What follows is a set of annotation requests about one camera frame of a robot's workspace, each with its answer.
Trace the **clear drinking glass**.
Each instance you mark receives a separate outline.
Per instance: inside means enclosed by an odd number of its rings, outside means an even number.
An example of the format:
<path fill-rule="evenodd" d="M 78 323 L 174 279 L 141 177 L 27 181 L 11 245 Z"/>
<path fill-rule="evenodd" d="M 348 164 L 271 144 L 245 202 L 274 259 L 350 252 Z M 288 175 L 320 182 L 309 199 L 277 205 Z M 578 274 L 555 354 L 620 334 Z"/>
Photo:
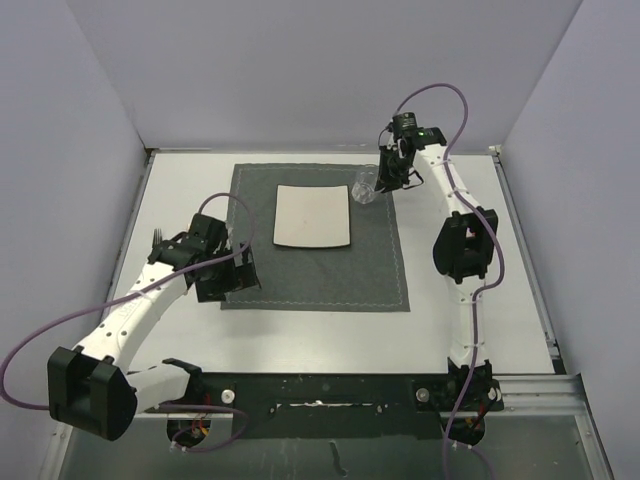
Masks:
<path fill-rule="evenodd" d="M 379 192 L 376 190 L 378 167 L 373 164 L 361 166 L 355 173 L 351 187 L 352 199 L 360 205 L 368 205 L 376 200 Z"/>

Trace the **white rectangular plate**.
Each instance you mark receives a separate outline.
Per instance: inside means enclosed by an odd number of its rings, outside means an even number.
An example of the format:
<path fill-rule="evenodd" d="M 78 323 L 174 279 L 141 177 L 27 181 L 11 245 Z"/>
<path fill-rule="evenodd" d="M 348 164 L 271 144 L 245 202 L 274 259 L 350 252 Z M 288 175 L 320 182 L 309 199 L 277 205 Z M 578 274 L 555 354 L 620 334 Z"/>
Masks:
<path fill-rule="evenodd" d="M 302 249 L 349 246 L 351 234 L 347 186 L 279 185 L 273 243 Z"/>

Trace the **grey cloth placemat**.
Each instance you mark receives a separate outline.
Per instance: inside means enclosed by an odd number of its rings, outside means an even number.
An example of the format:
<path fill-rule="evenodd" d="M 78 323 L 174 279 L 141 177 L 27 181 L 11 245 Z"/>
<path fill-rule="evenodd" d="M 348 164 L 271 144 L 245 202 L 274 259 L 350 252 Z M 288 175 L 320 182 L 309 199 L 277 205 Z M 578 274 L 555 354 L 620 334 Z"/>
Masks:
<path fill-rule="evenodd" d="M 229 294 L 224 310 L 407 312 L 410 309 L 393 197 L 349 203 L 349 245 L 303 249 L 273 242 L 277 188 L 352 187 L 355 164 L 235 166 L 227 212 L 234 242 L 252 241 L 260 284 Z"/>

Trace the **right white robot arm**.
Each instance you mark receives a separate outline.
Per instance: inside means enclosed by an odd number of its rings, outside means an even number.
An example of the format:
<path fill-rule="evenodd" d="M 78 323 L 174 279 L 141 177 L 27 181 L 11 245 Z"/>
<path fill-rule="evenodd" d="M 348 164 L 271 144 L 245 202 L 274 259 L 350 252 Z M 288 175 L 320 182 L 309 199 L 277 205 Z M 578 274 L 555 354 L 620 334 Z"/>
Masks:
<path fill-rule="evenodd" d="M 442 220 L 432 248 L 435 269 L 447 283 L 451 305 L 449 361 L 457 368 L 474 368 L 488 356 L 481 326 L 482 294 L 493 260 L 498 217 L 473 197 L 446 155 L 440 130 L 417 128 L 397 133 L 390 126 L 379 146 L 375 190 L 390 193 L 424 186 L 433 195 Z"/>

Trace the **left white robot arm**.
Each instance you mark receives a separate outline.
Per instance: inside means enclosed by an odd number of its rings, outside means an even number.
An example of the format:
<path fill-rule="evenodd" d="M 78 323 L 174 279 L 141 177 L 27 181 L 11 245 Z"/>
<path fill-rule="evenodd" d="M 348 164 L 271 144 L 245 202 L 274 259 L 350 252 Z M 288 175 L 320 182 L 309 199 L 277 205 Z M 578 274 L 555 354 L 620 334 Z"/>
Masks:
<path fill-rule="evenodd" d="M 73 348 L 47 362 L 52 419 L 106 440 L 120 438 L 136 414 L 176 405 L 190 411 L 205 397 L 200 367 L 167 358 L 146 370 L 130 365 L 166 311 L 190 290 L 199 302 L 258 285 L 251 243 L 234 247 L 225 222 L 197 213 L 188 230 L 152 250 L 125 297 Z"/>

